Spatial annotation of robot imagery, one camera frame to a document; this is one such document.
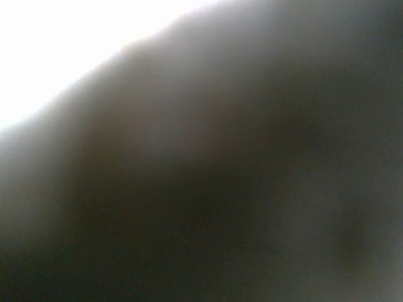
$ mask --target blurry surface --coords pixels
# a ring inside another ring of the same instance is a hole
[[[204,9],[3,131],[3,301],[400,302],[401,7]]]

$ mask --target white background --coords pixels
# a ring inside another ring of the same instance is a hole
[[[29,116],[128,42],[214,2],[0,1],[0,128]]]

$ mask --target overexposed area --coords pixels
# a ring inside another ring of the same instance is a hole
[[[217,0],[0,1],[0,128],[121,47]]]

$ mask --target bright light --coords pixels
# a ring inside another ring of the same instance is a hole
[[[128,42],[214,2],[0,2],[0,128],[32,114]]]

